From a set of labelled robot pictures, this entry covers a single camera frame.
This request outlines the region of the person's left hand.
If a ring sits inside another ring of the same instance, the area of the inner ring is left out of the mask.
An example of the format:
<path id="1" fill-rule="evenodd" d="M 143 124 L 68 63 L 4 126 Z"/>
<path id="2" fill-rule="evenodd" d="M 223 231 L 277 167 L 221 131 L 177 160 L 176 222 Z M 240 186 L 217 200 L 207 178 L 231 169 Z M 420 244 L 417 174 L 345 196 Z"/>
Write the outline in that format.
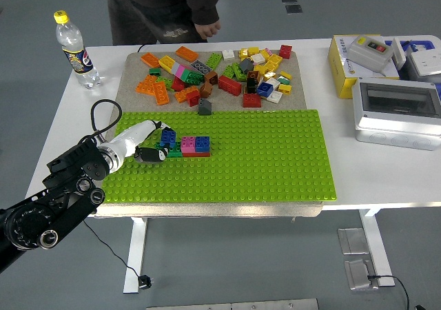
<path id="1" fill-rule="evenodd" d="M 201 25 L 195 23 L 194 27 L 198 32 L 198 34 L 200 35 L 201 39 L 206 40 L 218 34 L 218 31 L 221 29 L 221 22 L 217 20 L 216 22 L 207 25 Z"/>

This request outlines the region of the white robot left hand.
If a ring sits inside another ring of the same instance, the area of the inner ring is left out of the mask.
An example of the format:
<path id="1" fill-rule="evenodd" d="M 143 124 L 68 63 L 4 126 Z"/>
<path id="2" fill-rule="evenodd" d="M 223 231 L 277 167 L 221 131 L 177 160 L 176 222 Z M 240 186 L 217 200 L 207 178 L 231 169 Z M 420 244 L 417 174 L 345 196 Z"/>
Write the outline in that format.
<path id="1" fill-rule="evenodd" d="M 136 147 L 156 130 L 172 131 L 172 128 L 161 121 L 146 120 L 129 127 L 110 142 L 104 142 L 97 148 L 112 159 L 109 166 L 117 170 L 122 166 L 124 158 L 135 154 Z"/>

